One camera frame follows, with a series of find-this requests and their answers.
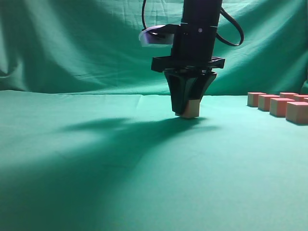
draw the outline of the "green curtain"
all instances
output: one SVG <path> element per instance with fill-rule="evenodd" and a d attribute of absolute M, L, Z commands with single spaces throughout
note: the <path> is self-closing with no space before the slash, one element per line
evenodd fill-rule
<path fill-rule="evenodd" d="M 148 26 L 181 20 L 183 0 L 148 0 Z M 142 0 L 0 0 L 0 90 L 84 94 L 169 94 L 142 48 Z M 307 91 L 307 0 L 224 0 L 245 42 L 216 42 L 224 69 L 206 94 Z M 239 34 L 223 17 L 220 34 Z"/>

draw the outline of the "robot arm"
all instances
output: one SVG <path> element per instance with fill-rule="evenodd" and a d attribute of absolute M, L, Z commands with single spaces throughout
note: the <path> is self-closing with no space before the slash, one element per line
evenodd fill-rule
<path fill-rule="evenodd" d="M 212 69 L 223 68 L 225 63 L 223 58 L 212 57 L 215 39 L 218 38 L 230 46 L 239 46 L 244 41 L 243 31 L 224 11 L 222 0 L 184 0 L 180 25 L 146 28 L 143 15 L 145 2 L 146 0 L 142 6 L 144 29 L 139 35 L 141 44 L 172 45 L 171 55 L 154 57 L 151 69 L 165 74 L 170 89 L 172 110 L 180 116 L 198 117 L 200 101 L 217 76 Z M 239 44 L 232 44 L 217 33 L 220 14 L 239 30 Z"/>

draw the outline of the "grasped block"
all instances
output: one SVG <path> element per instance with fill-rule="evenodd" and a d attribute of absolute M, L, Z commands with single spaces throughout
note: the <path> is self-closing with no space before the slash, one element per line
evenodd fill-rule
<path fill-rule="evenodd" d="M 293 99 L 299 102 L 303 102 L 304 98 L 308 98 L 308 95 L 294 95 Z"/>
<path fill-rule="evenodd" d="M 200 114 L 200 100 L 189 100 L 182 115 L 175 114 L 186 119 L 198 117 Z"/>
<path fill-rule="evenodd" d="M 288 99 L 294 99 L 294 95 L 298 95 L 297 93 L 292 92 L 281 92 L 280 97 L 281 98 L 288 98 Z"/>
<path fill-rule="evenodd" d="M 288 98 L 271 98 L 269 106 L 270 114 L 277 117 L 285 117 L 287 102 L 295 102 L 295 100 Z"/>
<path fill-rule="evenodd" d="M 250 107 L 258 107 L 258 97 L 259 95 L 266 95 L 266 93 L 262 92 L 249 92 L 247 105 Z"/>
<path fill-rule="evenodd" d="M 285 118 L 296 124 L 308 124 L 308 102 L 288 102 Z"/>
<path fill-rule="evenodd" d="M 259 95 L 258 109 L 268 112 L 271 98 L 279 98 L 279 95 Z"/>

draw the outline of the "wooden block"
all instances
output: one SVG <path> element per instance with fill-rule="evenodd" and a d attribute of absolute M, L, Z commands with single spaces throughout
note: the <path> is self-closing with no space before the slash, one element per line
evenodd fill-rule
<path fill-rule="evenodd" d="M 247 100 L 247 106 L 250 107 L 258 107 L 258 97 L 259 95 L 266 95 L 266 93 L 262 92 L 249 92 L 248 93 L 248 100 Z"/>
<path fill-rule="evenodd" d="M 287 102 L 295 102 L 295 100 L 288 98 L 271 98 L 269 106 L 270 114 L 277 117 L 285 117 Z"/>
<path fill-rule="evenodd" d="M 186 109 L 182 115 L 175 114 L 186 119 L 199 117 L 200 114 L 200 102 L 201 100 L 189 100 Z"/>
<path fill-rule="evenodd" d="M 270 99 L 279 98 L 279 95 L 259 95 L 258 109 L 262 111 L 270 111 Z"/>
<path fill-rule="evenodd" d="M 304 98 L 308 98 L 308 95 L 294 95 L 293 99 L 299 102 L 303 102 Z"/>
<path fill-rule="evenodd" d="M 308 124 L 308 102 L 288 102 L 285 118 L 296 124 Z"/>
<path fill-rule="evenodd" d="M 281 92 L 280 97 L 281 98 L 288 98 L 288 99 L 294 99 L 294 95 L 298 95 L 297 93 L 292 92 Z"/>

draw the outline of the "green cloth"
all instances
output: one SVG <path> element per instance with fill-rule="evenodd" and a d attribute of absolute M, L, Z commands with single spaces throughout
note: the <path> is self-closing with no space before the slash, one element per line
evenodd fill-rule
<path fill-rule="evenodd" d="M 0 91 L 0 230 L 306 230 L 307 126 L 246 103 Z"/>
<path fill-rule="evenodd" d="M 183 0 L 147 0 L 148 26 L 180 23 Z M 85 94 L 169 94 L 142 48 L 142 0 L 0 0 L 0 90 Z M 224 0 L 245 42 L 217 41 L 226 58 L 207 94 L 300 92 L 307 79 L 307 0 Z M 221 17 L 219 33 L 239 41 Z"/>

